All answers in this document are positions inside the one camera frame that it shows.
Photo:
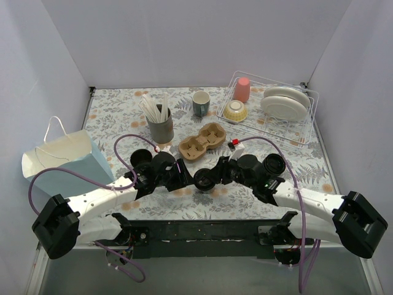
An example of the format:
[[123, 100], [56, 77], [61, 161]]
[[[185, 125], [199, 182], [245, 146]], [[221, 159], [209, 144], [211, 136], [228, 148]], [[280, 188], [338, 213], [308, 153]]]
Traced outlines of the dark takeout coffee cup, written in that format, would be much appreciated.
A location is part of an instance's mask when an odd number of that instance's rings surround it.
[[211, 194], [214, 192], [215, 187], [210, 187], [209, 189], [199, 189], [199, 194]]

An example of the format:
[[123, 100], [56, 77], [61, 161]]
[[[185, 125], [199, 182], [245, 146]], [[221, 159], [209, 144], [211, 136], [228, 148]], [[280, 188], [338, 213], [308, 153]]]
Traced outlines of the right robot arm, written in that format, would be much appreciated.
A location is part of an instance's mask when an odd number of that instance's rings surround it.
[[238, 159], [220, 157], [216, 166], [202, 177], [205, 183], [232, 181], [252, 190], [263, 203], [292, 208], [309, 214], [305, 233], [308, 238], [343, 245], [352, 254], [370, 259], [385, 231], [387, 221], [360, 193], [329, 195], [297, 189], [281, 178], [286, 163], [279, 154], [269, 154], [262, 162], [251, 154]]

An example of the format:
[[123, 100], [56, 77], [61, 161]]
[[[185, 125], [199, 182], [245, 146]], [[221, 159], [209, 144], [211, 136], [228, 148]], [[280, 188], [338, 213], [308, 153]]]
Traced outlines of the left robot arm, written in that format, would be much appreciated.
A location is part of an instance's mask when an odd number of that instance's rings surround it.
[[147, 149], [132, 153], [133, 171], [112, 183], [82, 195], [51, 197], [33, 223], [32, 230], [50, 259], [58, 259], [76, 245], [95, 240], [112, 240], [123, 246], [131, 232], [126, 218], [95, 218], [107, 210], [153, 193], [156, 187], [175, 191], [194, 184], [194, 179], [182, 159], [169, 152], [152, 155]]

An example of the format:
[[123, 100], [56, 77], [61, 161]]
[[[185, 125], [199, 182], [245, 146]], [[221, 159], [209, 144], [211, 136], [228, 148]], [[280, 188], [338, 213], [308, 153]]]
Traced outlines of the black coffee cup lid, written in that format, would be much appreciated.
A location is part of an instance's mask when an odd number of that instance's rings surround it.
[[215, 183], [207, 177], [209, 172], [210, 169], [202, 168], [194, 174], [194, 185], [197, 189], [209, 189], [215, 186]]

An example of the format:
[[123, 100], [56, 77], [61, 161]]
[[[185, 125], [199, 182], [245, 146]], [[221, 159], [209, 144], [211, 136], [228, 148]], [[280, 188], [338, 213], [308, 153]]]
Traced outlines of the white blue paper bag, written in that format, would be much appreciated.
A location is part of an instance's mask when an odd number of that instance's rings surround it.
[[[23, 154], [23, 176], [31, 181], [46, 168], [65, 168], [101, 184], [114, 182], [111, 168], [97, 145], [85, 130], [64, 133]], [[62, 171], [50, 171], [39, 176], [34, 185], [48, 195], [64, 198], [93, 191], [98, 187]]]

